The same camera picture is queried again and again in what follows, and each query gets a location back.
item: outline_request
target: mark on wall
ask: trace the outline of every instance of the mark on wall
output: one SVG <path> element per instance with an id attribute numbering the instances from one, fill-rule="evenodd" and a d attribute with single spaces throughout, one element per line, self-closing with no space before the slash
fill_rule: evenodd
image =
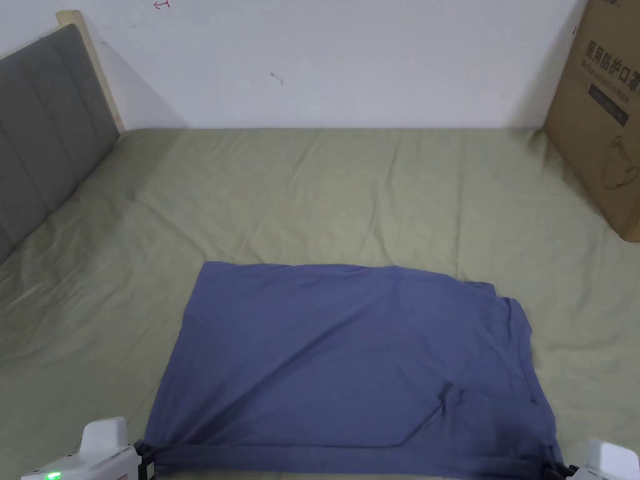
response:
<path id="1" fill-rule="evenodd" d="M 280 86 L 284 86 L 284 80 L 278 77 L 275 73 L 271 72 L 271 76 L 280 82 Z"/>

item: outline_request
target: wooden bed frame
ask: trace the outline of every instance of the wooden bed frame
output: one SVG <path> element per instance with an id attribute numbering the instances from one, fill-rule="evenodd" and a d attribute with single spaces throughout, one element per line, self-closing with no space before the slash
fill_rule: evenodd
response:
<path id="1" fill-rule="evenodd" d="M 109 105 L 109 110 L 111 110 L 111 114 L 113 115 L 113 121 L 116 124 L 118 133 L 122 134 L 125 131 L 124 125 L 122 123 L 122 118 L 120 118 L 118 107 L 116 106 L 116 102 L 113 99 L 113 95 L 111 94 L 111 89 L 109 89 L 107 77 L 104 75 L 102 65 L 100 64 L 100 59 L 98 58 L 98 52 L 93 46 L 93 41 L 91 40 L 91 36 L 89 35 L 89 29 L 86 26 L 86 22 L 84 21 L 82 13 L 80 12 L 80 10 L 60 10 L 58 13 L 56 13 L 56 18 L 58 19 L 58 27 L 56 29 L 65 27 L 69 24 L 75 24 L 78 30 L 80 30 L 80 35 L 82 36 L 84 47 L 89 54 L 89 58 L 91 59 L 91 63 L 93 64 L 93 69 L 95 70 L 95 74 L 98 77 L 98 82 L 100 82 L 100 87 L 102 88 L 104 97 L 107 100 L 107 104 Z"/>

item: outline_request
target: gray headboard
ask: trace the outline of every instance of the gray headboard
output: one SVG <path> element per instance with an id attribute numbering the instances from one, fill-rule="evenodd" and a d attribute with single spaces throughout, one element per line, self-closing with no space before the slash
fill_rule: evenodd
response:
<path id="1" fill-rule="evenodd" d="M 75 25 L 0 60 L 0 263 L 117 139 Z"/>

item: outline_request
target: black clamp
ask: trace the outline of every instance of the black clamp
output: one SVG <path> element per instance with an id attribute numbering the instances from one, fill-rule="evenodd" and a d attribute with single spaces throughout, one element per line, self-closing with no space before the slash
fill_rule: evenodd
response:
<path id="1" fill-rule="evenodd" d="M 156 449 L 142 440 L 138 440 L 133 446 L 142 458 L 142 462 L 138 465 L 138 480 L 156 480 Z"/>

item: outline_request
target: bedsheet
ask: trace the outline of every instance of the bedsheet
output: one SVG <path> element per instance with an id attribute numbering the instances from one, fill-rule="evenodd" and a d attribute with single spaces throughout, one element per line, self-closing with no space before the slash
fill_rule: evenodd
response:
<path id="1" fill-rule="evenodd" d="M 150 129 L 124 134 L 0 266 L 4 476 L 74 450 L 95 419 L 142 436 L 206 260 L 490 282 L 527 314 L 561 448 L 640 451 L 640 245 L 543 133 Z M 178 476 L 222 477 L 281 475 Z"/>

